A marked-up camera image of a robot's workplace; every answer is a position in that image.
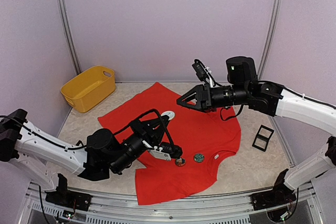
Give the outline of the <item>red t-shirt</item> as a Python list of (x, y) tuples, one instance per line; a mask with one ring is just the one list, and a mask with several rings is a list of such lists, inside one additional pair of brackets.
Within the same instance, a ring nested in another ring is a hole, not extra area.
[[(241, 128), (237, 119), (226, 122), (220, 112), (202, 113), (177, 105), (179, 95), (160, 83), (137, 94), (131, 100), (99, 117), (103, 128), (111, 132), (122, 129), (131, 120), (149, 109), (160, 113), (173, 111), (175, 118), (167, 129), (174, 143), (182, 148), (186, 164), (154, 158), (145, 152), (139, 157), (145, 167), (135, 172), (135, 188), (139, 205), (153, 205), (197, 194), (217, 181), (221, 162), (238, 152)], [(193, 157), (202, 153), (202, 163)]]

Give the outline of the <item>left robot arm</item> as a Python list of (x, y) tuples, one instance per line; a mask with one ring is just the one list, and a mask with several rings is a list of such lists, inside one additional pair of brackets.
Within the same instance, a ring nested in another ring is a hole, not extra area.
[[(132, 133), (122, 142), (116, 139), (115, 133), (101, 128), (85, 142), (71, 145), (35, 127), (26, 119), (27, 112), (18, 109), (1, 116), (1, 161), (24, 171), (46, 193), (47, 202), (87, 210), (91, 196), (69, 190), (66, 177), (48, 170), (45, 162), (94, 182), (108, 179), (110, 174), (121, 175), (145, 152), (184, 165), (183, 151), (174, 144), (167, 130), (174, 112), (159, 113), (152, 109), (152, 113), (156, 115), (153, 119), (146, 120), (141, 114), (129, 122), (127, 128)], [(167, 142), (163, 141), (164, 137), (169, 138)]]

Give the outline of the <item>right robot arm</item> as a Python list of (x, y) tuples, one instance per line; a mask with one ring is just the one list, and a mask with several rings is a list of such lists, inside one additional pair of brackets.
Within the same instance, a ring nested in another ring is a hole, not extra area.
[(293, 168), (282, 171), (271, 190), (251, 195), (254, 210), (295, 201), (294, 191), (302, 184), (335, 168), (335, 106), (299, 94), (282, 84), (260, 81), (251, 57), (226, 60), (229, 85), (220, 86), (198, 59), (192, 65), (202, 84), (179, 97), (176, 103), (200, 112), (246, 105), (272, 117), (295, 120), (330, 134), (323, 147)]

